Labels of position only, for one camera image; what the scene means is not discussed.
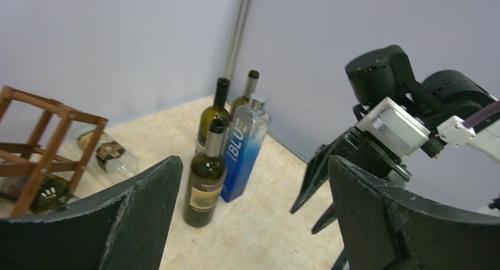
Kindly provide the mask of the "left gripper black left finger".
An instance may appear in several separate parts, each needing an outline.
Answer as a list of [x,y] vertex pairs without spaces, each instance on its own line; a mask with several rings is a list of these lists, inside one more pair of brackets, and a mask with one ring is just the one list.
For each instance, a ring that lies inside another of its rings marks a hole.
[[183,163],[143,172],[43,215],[1,220],[2,269],[158,269]]

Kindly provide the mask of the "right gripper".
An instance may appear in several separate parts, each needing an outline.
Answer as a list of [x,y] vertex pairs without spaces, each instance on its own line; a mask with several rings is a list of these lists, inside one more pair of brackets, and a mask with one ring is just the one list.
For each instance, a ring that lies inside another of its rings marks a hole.
[[[406,183],[412,174],[402,160],[371,135],[351,127],[332,143],[320,146],[307,164],[300,192],[290,213],[298,211],[328,178],[330,155],[339,155],[372,175],[391,183]],[[335,203],[332,203],[311,229],[319,233],[337,220]]]

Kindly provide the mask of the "dark green wine bottle front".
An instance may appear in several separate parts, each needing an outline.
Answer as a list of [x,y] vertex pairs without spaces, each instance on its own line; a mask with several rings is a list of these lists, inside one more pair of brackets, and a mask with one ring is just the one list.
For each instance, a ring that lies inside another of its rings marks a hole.
[[[29,176],[1,177],[1,198],[17,201],[28,181]],[[29,210],[42,214],[76,200],[79,197],[73,195],[70,182],[50,173],[44,178]]]

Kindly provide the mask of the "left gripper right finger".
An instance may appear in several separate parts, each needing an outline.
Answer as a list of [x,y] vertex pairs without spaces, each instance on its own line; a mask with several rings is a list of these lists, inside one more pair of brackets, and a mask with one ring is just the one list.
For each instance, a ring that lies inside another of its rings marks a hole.
[[393,185],[340,156],[328,174],[351,269],[498,269],[499,218]]

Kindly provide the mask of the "brown wooden wine rack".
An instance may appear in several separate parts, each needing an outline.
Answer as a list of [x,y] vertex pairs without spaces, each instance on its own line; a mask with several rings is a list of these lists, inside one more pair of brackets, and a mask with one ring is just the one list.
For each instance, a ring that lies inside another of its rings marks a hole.
[[[7,85],[1,90],[1,117],[4,116],[12,101],[20,101],[43,110],[26,143],[1,143],[1,159],[4,160],[1,163],[1,177],[29,177],[10,213],[10,216],[14,217],[28,212],[38,189],[49,173],[73,172],[70,186],[73,189],[78,186],[108,119],[85,113],[58,100],[41,97]],[[43,148],[39,141],[53,115],[59,117],[60,121],[48,144]],[[70,125],[75,121],[96,126],[80,160],[70,160],[57,154]]]

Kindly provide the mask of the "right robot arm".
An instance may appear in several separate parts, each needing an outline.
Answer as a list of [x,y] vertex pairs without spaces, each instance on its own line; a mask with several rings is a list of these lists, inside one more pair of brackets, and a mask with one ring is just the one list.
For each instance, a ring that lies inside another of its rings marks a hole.
[[418,82],[398,45],[358,56],[345,72],[357,121],[317,149],[291,213],[328,179],[334,155],[400,187],[411,178],[404,158],[416,150],[438,158],[446,146],[467,145],[499,162],[499,100],[461,72],[441,70]]

